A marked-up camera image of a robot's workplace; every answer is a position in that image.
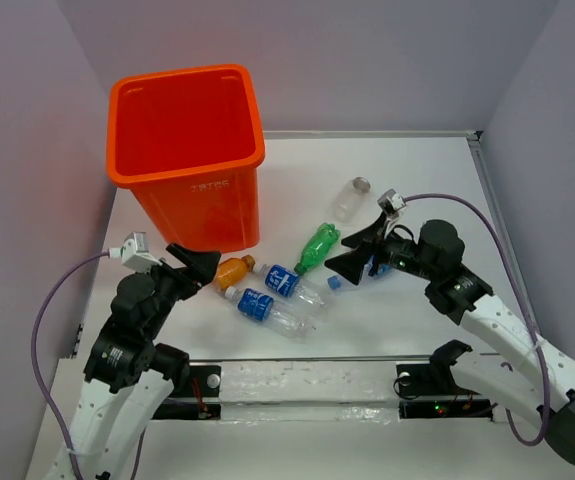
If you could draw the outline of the blue label bottle white cap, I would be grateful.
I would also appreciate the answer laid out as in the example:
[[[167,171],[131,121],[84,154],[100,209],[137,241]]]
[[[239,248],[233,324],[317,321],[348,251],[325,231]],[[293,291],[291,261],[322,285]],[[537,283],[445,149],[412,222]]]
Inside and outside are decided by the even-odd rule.
[[[279,296],[310,308],[321,308],[327,301],[320,289],[297,273],[278,264],[256,264],[253,272],[266,287]]]

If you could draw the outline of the green plastic bottle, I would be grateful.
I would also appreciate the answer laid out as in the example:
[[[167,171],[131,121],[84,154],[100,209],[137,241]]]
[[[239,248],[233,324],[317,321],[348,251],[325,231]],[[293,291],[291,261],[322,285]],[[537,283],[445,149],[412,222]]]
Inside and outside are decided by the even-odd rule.
[[[321,265],[336,245],[341,232],[332,223],[322,223],[303,247],[294,271],[303,276]]]

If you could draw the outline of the orange juice bottle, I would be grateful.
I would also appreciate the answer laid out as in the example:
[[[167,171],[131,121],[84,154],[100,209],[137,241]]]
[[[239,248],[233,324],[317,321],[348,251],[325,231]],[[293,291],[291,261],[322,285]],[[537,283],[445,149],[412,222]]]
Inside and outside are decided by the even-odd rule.
[[[224,292],[227,288],[237,284],[252,271],[256,261],[253,256],[245,255],[240,258],[229,258],[220,263],[214,278],[219,291]]]

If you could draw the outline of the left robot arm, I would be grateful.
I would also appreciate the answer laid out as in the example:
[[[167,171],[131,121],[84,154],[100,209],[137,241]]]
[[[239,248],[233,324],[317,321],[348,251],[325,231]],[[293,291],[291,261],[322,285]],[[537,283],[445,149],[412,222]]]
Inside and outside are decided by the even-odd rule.
[[[216,275],[218,251],[192,251],[172,243],[180,261],[172,267],[152,256],[134,233],[98,259],[117,259],[130,269],[117,286],[110,315],[83,369],[79,399],[65,422],[44,381],[37,381],[63,437],[47,478],[117,479],[131,455],[139,455],[146,426],[190,377],[186,352],[156,337],[175,305],[195,296]]]

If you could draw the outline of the blue cap clear bottle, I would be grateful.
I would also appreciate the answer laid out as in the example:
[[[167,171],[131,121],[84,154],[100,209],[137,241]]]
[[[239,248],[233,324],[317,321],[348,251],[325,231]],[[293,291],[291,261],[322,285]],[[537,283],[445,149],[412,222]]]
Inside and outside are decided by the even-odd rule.
[[[355,285],[351,283],[349,280],[345,279],[344,277],[336,274],[332,275],[327,279],[327,285],[332,292],[343,292],[349,290],[355,290],[365,285],[371,284],[375,281],[379,281],[380,279],[385,278],[388,276],[392,271],[393,268],[388,265],[381,265],[376,273],[371,276],[370,271],[372,268],[373,261],[370,260],[363,269],[363,275],[361,277],[360,283]]]

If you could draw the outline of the clear jar with metal lid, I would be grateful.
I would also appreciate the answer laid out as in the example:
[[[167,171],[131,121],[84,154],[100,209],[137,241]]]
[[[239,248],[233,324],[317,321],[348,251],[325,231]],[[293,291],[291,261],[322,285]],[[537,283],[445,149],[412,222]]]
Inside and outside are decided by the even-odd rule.
[[[364,177],[350,179],[336,196],[332,205],[333,217],[349,222],[355,217],[371,194],[371,184]]]

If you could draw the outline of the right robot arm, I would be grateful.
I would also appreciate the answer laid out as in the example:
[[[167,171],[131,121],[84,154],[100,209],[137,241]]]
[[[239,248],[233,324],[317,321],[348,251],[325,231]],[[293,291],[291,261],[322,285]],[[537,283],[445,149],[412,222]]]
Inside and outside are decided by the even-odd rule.
[[[357,285],[383,266],[426,281],[432,307],[491,347],[500,362],[483,360],[469,345],[451,341],[434,352],[429,384],[456,386],[497,402],[535,428],[546,444],[575,466],[575,360],[511,312],[493,289],[462,262],[465,249],[456,228],[444,220],[423,224],[417,239],[389,229],[386,216],[342,240],[347,252],[325,265]]]

